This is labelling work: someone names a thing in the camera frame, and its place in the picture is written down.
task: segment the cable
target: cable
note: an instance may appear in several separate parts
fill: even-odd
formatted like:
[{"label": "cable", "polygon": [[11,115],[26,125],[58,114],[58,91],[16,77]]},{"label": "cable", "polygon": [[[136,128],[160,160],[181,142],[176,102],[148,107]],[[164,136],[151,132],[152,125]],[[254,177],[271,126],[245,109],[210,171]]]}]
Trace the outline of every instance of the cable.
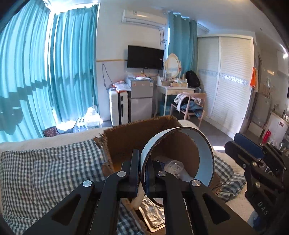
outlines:
[{"label": "cable", "polygon": [[[143,72],[144,72],[143,74],[145,75],[145,69],[144,69],[144,71],[143,71]],[[145,76],[146,76],[146,75],[145,75]],[[146,76],[146,77],[147,77],[147,78],[149,78],[149,76]]]},{"label": "cable", "polygon": [[[105,72],[106,72],[106,74],[107,74],[107,76],[108,76],[108,78],[109,78],[109,80],[110,80],[110,82],[111,82],[111,84],[110,84],[108,87],[106,87],[103,68],[105,68]],[[111,79],[110,79],[110,77],[109,77],[109,75],[108,75],[108,72],[107,72],[107,70],[106,70],[106,66],[105,66],[104,64],[102,64],[102,77],[103,77],[103,83],[104,83],[105,88],[106,88],[107,90],[109,90],[109,89],[110,89],[110,86],[112,86],[113,82],[111,81]]]},{"label": "cable", "polygon": [[165,48],[164,48],[164,51],[166,51],[166,39],[164,38],[164,46],[165,46]]},{"label": "cable", "polygon": [[158,28],[159,32],[160,32],[160,49],[161,49],[161,43],[162,43],[162,34],[161,34],[161,31],[160,29]]}]

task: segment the drawer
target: drawer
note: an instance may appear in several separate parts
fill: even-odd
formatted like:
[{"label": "drawer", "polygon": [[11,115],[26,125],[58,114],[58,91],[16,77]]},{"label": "drawer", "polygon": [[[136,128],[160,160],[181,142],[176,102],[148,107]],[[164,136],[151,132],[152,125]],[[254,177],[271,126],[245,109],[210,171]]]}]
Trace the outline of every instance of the drawer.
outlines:
[{"label": "drawer", "polygon": [[182,90],[168,90],[168,96],[169,95],[177,95],[182,93]]}]

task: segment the orange cloth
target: orange cloth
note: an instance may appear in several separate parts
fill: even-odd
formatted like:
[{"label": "orange cloth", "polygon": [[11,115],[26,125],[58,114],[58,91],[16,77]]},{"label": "orange cloth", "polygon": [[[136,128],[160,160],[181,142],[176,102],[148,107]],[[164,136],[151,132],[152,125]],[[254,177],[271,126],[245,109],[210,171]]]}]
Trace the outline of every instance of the orange cloth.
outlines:
[{"label": "orange cloth", "polygon": [[257,72],[255,67],[253,67],[253,72],[252,72],[252,78],[251,78],[251,82],[250,82],[250,87],[252,87],[253,89],[256,89],[257,86]]}]

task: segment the oval mirror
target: oval mirror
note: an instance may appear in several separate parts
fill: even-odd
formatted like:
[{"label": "oval mirror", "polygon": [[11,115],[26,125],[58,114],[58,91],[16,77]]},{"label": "oval mirror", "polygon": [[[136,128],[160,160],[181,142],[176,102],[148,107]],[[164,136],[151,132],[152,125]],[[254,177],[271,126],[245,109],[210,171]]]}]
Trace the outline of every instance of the oval mirror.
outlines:
[{"label": "oval mirror", "polygon": [[180,62],[175,54],[170,54],[165,63],[166,73],[172,74],[172,78],[176,78],[179,74]]}]

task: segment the ceiling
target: ceiling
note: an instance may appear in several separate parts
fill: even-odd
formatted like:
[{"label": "ceiling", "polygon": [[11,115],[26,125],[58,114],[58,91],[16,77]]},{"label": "ceiling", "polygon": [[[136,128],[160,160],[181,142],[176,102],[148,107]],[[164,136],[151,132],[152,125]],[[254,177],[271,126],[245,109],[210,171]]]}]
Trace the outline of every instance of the ceiling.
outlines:
[{"label": "ceiling", "polygon": [[121,2],[134,6],[180,12],[215,33],[220,30],[245,30],[256,34],[260,48],[280,50],[284,46],[268,18],[250,0],[50,0],[52,6],[96,2]]}]

